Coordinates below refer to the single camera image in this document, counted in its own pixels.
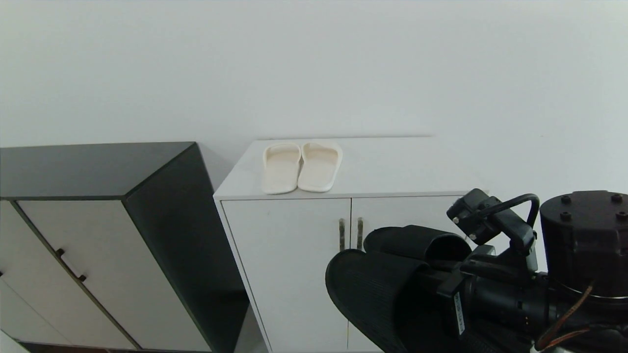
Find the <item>white wall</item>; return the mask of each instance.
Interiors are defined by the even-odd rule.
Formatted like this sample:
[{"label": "white wall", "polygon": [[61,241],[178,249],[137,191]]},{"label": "white wall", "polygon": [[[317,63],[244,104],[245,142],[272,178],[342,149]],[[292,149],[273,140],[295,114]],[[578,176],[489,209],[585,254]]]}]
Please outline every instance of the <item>white wall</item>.
[{"label": "white wall", "polygon": [[431,133],[501,198],[628,192],[627,19],[625,1],[5,2],[0,145],[195,140],[217,186],[256,138]]}]

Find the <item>cabinet top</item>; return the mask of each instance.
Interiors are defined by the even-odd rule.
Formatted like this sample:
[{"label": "cabinet top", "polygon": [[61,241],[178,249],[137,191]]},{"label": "cabinet top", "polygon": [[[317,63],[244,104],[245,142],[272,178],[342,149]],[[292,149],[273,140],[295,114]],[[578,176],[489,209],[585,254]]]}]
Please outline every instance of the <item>cabinet top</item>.
[{"label": "cabinet top", "polygon": [[0,198],[122,198],[194,144],[112,143],[0,148]]},{"label": "cabinet top", "polygon": [[330,191],[263,193],[262,155],[266,147],[281,142],[303,145],[312,139],[260,140],[251,143],[214,199],[435,196],[464,195],[473,188],[485,190],[484,182],[436,137],[331,140],[340,145],[343,156]]}]

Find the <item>black cabinet top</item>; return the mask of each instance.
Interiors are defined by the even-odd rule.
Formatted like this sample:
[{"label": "black cabinet top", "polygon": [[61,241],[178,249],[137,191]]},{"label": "black cabinet top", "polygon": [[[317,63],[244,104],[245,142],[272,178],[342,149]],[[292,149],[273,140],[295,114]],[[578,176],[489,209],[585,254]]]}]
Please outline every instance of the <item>black cabinet top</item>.
[{"label": "black cabinet top", "polygon": [[194,142],[0,148],[0,198],[122,198]]}]

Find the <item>white slipper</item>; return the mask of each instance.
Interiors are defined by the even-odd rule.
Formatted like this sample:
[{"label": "white slipper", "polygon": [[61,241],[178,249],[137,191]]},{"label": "white slipper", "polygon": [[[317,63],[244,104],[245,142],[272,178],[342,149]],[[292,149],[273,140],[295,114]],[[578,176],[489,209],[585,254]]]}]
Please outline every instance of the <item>white slipper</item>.
[{"label": "white slipper", "polygon": [[296,189],[301,162],[301,148],[296,143],[278,143],[264,150],[262,191],[286,193]]},{"label": "white slipper", "polygon": [[333,141],[312,141],[303,145],[303,169],[299,189],[312,192],[329,191],[336,180],[342,161],[342,149]]}]

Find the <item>beige cabinet door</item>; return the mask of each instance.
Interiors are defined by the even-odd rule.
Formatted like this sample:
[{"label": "beige cabinet door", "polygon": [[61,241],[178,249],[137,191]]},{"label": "beige cabinet door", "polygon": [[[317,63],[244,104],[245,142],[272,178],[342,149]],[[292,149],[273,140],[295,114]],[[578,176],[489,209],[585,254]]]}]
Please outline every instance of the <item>beige cabinet door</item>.
[{"label": "beige cabinet door", "polygon": [[73,345],[134,349],[8,201],[0,202],[2,280]]}]

